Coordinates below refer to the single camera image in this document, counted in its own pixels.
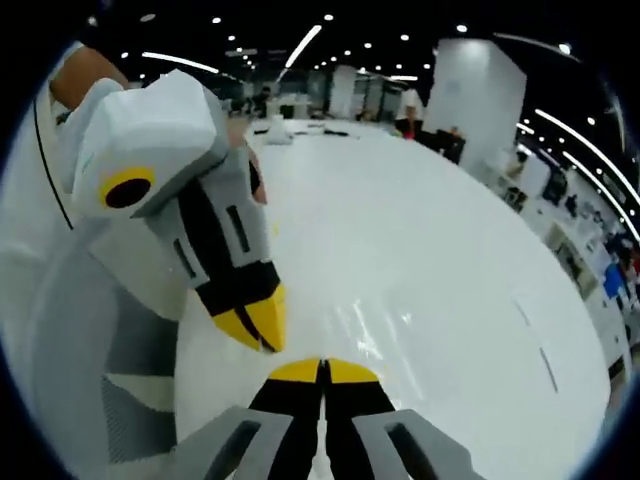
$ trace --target yellow circle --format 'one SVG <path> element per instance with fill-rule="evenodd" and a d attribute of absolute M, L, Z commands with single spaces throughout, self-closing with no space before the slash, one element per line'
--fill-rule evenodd
<path fill-rule="evenodd" d="M 102 183 L 100 187 L 100 200 L 106 208 L 110 208 L 107 204 L 107 195 L 109 192 L 130 180 L 147 180 L 152 186 L 155 180 L 153 175 L 153 169 L 149 167 L 130 167 L 125 170 L 121 170 L 118 173 L 113 174 L 106 181 Z"/>

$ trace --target black circle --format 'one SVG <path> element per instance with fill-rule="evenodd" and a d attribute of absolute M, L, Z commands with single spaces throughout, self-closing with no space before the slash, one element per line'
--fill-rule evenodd
<path fill-rule="evenodd" d="M 150 188 L 151 182 L 149 180 L 132 178 L 113 187 L 107 193 L 105 203 L 109 208 L 130 207 L 142 200 Z"/>

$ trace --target black cable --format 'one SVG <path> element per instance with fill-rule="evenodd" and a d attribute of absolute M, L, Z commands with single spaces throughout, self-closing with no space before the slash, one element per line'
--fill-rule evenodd
<path fill-rule="evenodd" d="M 67 215 L 67 212 L 64 209 L 64 206 L 62 205 L 62 200 L 60 199 L 60 196 L 58 195 L 58 190 L 56 190 L 56 187 L 53 185 L 53 180 L 51 179 L 51 172 L 49 171 L 49 164 L 47 163 L 47 158 L 46 158 L 46 156 L 44 154 L 44 147 L 42 146 L 42 138 L 40 137 L 40 125 L 38 124 L 38 109 L 36 107 L 36 101 L 35 100 L 33 102 L 33 121 L 34 121 L 35 127 L 36 127 L 36 138 L 38 139 L 38 149 L 40 150 L 40 157 L 42 158 L 42 165 L 44 166 L 44 171 L 47 174 L 47 180 L 49 181 L 49 185 L 51 186 L 51 190 L 53 191 L 53 194 L 56 197 L 56 202 L 58 202 L 58 207 L 60 207 L 60 212 L 62 212 L 62 215 L 64 216 L 64 219 L 67 222 L 67 225 L 69 226 L 69 229 L 73 230 L 73 225 L 71 224 L 71 220 L 69 220 L 69 216 Z"/>

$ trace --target black ceiling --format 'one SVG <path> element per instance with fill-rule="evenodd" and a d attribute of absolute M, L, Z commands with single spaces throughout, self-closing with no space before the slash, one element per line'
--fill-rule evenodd
<path fill-rule="evenodd" d="M 619 124 L 609 112 L 610 100 L 596 70 L 587 62 L 579 63 L 535 45 L 494 35 L 496 32 L 518 35 L 553 46 L 569 43 L 572 55 L 586 58 L 586 52 L 581 51 L 582 39 L 572 27 L 572 15 L 576 13 L 560 10 L 557 2 L 548 1 L 536 2 L 535 8 L 512 1 L 437 0 L 423 2 L 419 8 L 406 3 L 373 5 L 309 2 L 270 4 L 264 8 L 244 2 L 129 0 L 115 2 L 110 11 L 97 18 L 97 26 L 87 27 L 81 37 L 112 59 L 131 79 L 140 74 L 155 78 L 175 68 L 168 62 L 142 58 L 143 51 L 187 58 L 241 80 L 264 72 L 270 72 L 275 79 L 309 29 L 321 25 L 322 31 L 300 55 L 294 68 L 313 69 L 325 61 L 327 66 L 320 66 L 320 70 L 330 71 L 332 56 L 337 63 L 370 71 L 380 65 L 380 73 L 385 75 L 418 76 L 414 85 L 423 97 L 428 97 L 436 61 L 433 50 L 439 39 L 461 36 L 456 25 L 464 24 L 468 27 L 464 36 L 493 40 L 527 74 L 522 118 L 531 121 L 529 126 L 536 131 L 535 137 L 545 137 L 545 145 L 553 149 L 559 147 L 557 140 L 563 137 L 568 141 L 566 148 L 573 149 L 585 164 L 601 166 L 579 142 L 535 115 L 534 109 L 540 108 L 596 144 L 637 186 L 638 168 L 631 158 L 634 155 L 623 150 Z M 141 22 L 148 14 L 155 14 L 155 18 Z M 333 15 L 333 20 L 324 20 L 326 14 Z M 220 22 L 214 24 L 214 17 L 220 18 Z M 229 41 L 231 35 L 235 40 Z M 401 35 L 408 35 L 409 40 L 402 41 Z M 365 43 L 371 43 L 371 48 L 365 48 Z M 257 50 L 249 57 L 257 67 L 255 70 L 242 56 L 228 56 L 227 52 L 237 47 Z M 129 56 L 122 59 L 122 52 L 128 52 Z M 401 70 L 396 69 L 397 64 L 402 65 Z M 425 69 L 425 64 L 432 68 Z M 195 76 L 212 75 L 182 68 Z M 587 117 L 593 117 L 596 124 L 589 125 Z"/>

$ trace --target glossy table surface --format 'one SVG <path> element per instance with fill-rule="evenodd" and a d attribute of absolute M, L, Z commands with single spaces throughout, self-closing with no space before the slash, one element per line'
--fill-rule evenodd
<path fill-rule="evenodd" d="M 308 123 L 287 121 L 292 131 Z M 327 126 L 354 136 L 249 138 L 287 289 L 287 348 L 265 356 L 227 338 L 191 293 L 178 438 L 248 405 L 276 367 L 336 356 L 376 372 L 396 408 L 463 444 L 488 480 L 567 478 L 609 397 L 570 279 L 518 215 L 444 158 L 376 127 Z M 322 451 L 310 478 L 332 478 Z"/>

